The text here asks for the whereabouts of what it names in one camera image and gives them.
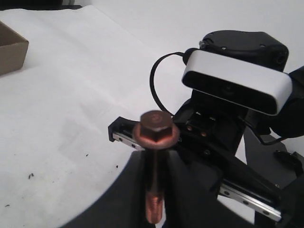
screw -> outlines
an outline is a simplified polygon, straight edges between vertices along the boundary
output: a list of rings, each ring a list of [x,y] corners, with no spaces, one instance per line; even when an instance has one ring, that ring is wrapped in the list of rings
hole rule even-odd
[[[200,48],[204,48],[206,46],[206,43],[203,41],[203,40],[201,40],[200,42],[199,42],[199,47]]]
[[[211,155],[210,150],[204,150],[204,155],[205,155],[206,157],[210,156],[210,155]]]

white camera housing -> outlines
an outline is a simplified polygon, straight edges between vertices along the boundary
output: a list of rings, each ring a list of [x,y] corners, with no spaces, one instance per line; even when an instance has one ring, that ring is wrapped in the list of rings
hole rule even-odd
[[[267,115],[277,115],[292,92],[286,73],[202,50],[191,54],[182,82]]]

bolt thread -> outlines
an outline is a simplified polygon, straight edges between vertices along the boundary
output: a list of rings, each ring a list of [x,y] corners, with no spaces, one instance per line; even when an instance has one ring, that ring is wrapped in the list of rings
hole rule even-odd
[[[147,192],[146,217],[149,223],[157,224],[162,219],[163,195]]]

white table surface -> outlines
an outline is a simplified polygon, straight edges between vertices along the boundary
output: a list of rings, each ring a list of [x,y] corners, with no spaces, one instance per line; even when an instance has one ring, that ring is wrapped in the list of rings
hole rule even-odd
[[[148,77],[162,54],[197,47],[214,30],[263,30],[288,45],[289,71],[301,66],[300,2],[92,3],[77,11],[0,12],[30,41],[23,69],[0,77],[1,228],[58,227],[108,188],[132,150],[108,142],[107,126],[157,108]],[[157,71],[157,91],[172,112],[190,96],[183,68],[173,57]],[[226,201],[252,221],[253,211]]]

black plastic part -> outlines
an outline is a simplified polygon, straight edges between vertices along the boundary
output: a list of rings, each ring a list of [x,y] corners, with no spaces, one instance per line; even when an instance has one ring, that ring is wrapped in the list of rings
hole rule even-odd
[[[25,3],[17,4],[17,5],[7,5],[0,6],[1,10],[10,10],[10,9],[25,9],[25,10],[78,10],[82,8],[81,5],[26,5]]]
[[[284,191],[295,196],[294,215],[286,228],[302,228],[304,227],[304,175],[297,178],[290,185],[284,188]]]
[[[168,185],[165,193],[166,227],[223,228],[254,226],[217,201],[196,181],[175,151],[168,155]]]
[[[272,141],[274,137],[267,135],[263,139]],[[263,146],[249,129],[245,130],[244,140],[247,165],[254,171],[281,189],[296,179],[294,170],[282,165],[274,156],[276,150],[286,151],[284,144]]]
[[[296,155],[287,151],[276,150],[274,156],[282,165],[293,170],[297,177],[304,173],[302,163]]]
[[[132,138],[132,131],[137,123],[138,121],[118,117],[114,122],[111,123],[110,126],[108,126],[109,140],[111,142],[115,141],[115,139],[113,138],[114,132],[122,133],[127,137]]]
[[[62,228],[154,228],[145,218],[143,169],[142,153],[133,152],[103,196]]]
[[[203,39],[201,49],[283,71],[288,48],[265,32],[215,31]]]

